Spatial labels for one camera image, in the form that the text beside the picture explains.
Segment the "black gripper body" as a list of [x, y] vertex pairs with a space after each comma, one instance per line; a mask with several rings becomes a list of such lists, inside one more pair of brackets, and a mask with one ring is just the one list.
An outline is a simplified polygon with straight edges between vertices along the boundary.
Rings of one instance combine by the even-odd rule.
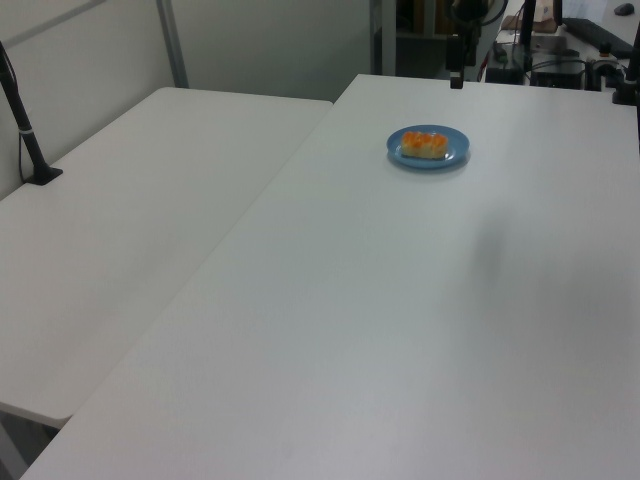
[[448, 71], [463, 69], [463, 38], [457, 34], [448, 35], [446, 39], [446, 69]]

